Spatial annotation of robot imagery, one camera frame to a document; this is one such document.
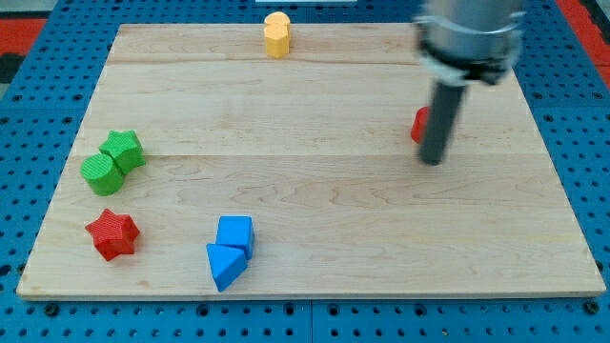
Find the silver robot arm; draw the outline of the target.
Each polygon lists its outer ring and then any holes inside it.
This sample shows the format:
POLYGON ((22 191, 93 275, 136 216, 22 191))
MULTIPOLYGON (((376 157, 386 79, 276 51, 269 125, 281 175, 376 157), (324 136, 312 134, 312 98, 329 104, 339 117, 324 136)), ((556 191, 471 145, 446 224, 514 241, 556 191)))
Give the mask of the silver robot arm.
POLYGON ((463 94, 495 86, 517 62, 522 0, 428 0, 416 18, 420 61, 435 76, 418 158, 442 162, 463 94))

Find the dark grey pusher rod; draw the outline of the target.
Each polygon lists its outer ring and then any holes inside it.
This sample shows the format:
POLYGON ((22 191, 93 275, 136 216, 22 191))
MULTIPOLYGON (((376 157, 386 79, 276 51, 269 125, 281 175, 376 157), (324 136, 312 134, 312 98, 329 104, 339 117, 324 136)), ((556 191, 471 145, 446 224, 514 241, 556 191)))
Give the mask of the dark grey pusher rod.
POLYGON ((442 162, 465 90, 465 85, 436 81, 418 149, 418 158, 424 164, 436 166, 442 162))

